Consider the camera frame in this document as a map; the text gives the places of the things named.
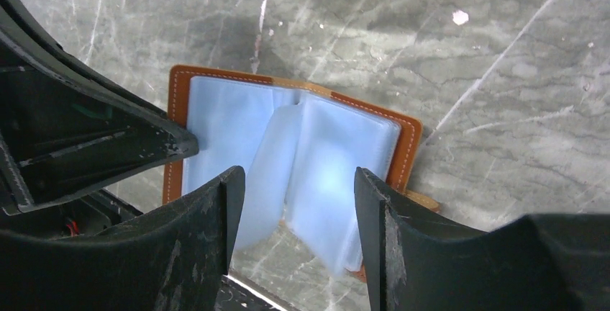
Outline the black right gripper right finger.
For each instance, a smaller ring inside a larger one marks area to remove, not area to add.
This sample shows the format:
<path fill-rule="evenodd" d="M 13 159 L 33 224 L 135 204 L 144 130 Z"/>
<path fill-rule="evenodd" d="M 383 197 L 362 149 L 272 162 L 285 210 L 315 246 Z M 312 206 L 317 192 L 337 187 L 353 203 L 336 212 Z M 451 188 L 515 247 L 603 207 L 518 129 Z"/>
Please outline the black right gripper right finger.
<path fill-rule="evenodd" d="M 357 168 L 372 310 L 607 310 L 609 216 L 528 214 L 483 232 Z"/>

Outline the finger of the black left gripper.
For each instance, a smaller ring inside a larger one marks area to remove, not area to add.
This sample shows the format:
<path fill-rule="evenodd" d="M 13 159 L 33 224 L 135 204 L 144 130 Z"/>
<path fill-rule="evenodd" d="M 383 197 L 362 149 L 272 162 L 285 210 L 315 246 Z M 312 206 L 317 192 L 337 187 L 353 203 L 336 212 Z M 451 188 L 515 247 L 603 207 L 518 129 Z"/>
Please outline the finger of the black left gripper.
<path fill-rule="evenodd" d="M 1 210 L 71 202 L 195 155 L 195 136 L 95 72 L 20 0 L 1 0 Z"/>

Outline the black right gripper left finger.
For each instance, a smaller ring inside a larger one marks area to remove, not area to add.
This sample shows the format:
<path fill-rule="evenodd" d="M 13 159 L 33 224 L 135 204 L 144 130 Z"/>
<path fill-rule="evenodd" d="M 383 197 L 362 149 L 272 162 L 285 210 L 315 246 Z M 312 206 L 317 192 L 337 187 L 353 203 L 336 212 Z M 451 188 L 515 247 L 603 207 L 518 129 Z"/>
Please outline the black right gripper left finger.
<path fill-rule="evenodd" d="M 213 310 L 245 195 L 233 166 L 96 235 L 1 232 L 3 310 Z"/>

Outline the brown leather card holder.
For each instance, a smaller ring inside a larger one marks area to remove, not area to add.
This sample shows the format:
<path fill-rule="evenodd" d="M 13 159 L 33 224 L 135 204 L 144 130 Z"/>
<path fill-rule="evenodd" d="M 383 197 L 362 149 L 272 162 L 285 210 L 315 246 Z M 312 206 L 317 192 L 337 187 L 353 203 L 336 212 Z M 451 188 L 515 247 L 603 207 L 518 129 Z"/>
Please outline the brown leather card holder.
<path fill-rule="evenodd" d="M 423 132 L 417 118 L 313 83 L 180 65 L 170 70 L 167 111 L 196 136 L 199 151 L 166 165 L 163 202 L 241 166 L 237 250 L 283 223 L 330 274 L 363 277 L 354 195 L 360 167 L 424 207 L 440 207 L 407 189 Z"/>

